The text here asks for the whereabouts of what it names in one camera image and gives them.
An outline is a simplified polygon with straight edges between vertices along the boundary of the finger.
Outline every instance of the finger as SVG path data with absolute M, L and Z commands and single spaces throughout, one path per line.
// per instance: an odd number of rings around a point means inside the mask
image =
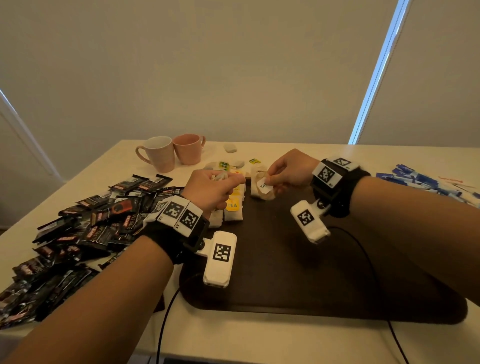
M 285 167 L 285 155 L 277 159 L 268 169 L 267 173 L 269 175 L 277 174 L 281 168 Z
M 218 181 L 218 184 L 221 186 L 222 192 L 226 194 L 228 191 L 237 187 L 240 183 L 245 182 L 245 177 L 242 174 L 233 174 L 233 176 Z
M 265 179 L 265 183 L 269 186 L 275 186 L 277 184 L 285 183 L 287 182 L 287 174 L 286 171 L 283 171 L 279 174 L 274 174 L 273 176 L 268 176 Z
M 217 209 L 219 210 L 225 210 L 227 208 L 227 203 L 225 201 L 219 202 L 216 206 Z

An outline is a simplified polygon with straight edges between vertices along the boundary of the table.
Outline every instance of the table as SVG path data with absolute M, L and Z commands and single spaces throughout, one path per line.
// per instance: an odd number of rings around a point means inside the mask
M 134 149 L 141 141 L 122 140 L 85 168 L 0 237 L 0 291 L 12 281 L 12 267 L 35 256 L 31 241 L 36 227 L 56 218 L 74 201 L 96 194 L 132 173 L 146 177 L 153 168 Z M 172 185 L 185 185 L 194 169 L 221 159 L 257 158 L 265 165 L 292 148 L 322 159 L 340 155 L 361 163 L 371 173 L 389 172 L 397 163 L 431 176 L 463 179 L 480 185 L 478 148 L 346 146 L 287 143 L 235 143 L 228 154 L 222 142 L 207 142 L 202 161 L 167 173 Z M 178 288 L 175 267 L 165 297 Z M 397 337 L 411 363 L 473 363 L 480 361 L 480 308 L 468 303 L 466 320 L 455 326 L 395 322 Z M 153 355 L 164 312 L 154 314 L 137 345 L 137 353 Z M 0 331 L 1 337 L 21 338 L 35 324 Z M 333 317 L 203 311 L 181 295 L 169 313 L 162 356 L 240 363 L 402 363 L 386 323 Z

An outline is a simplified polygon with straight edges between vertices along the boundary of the mug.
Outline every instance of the mug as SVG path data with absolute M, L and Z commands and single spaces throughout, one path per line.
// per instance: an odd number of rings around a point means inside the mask
M 184 134 L 173 139 L 173 147 L 182 164 L 191 166 L 200 162 L 205 137 L 197 134 Z
M 139 149 L 143 149 L 150 159 L 142 156 Z M 170 172 L 175 167 L 172 138 L 168 136 L 155 136 L 145 140 L 144 145 L 135 148 L 135 153 L 142 161 L 154 166 L 158 172 Z

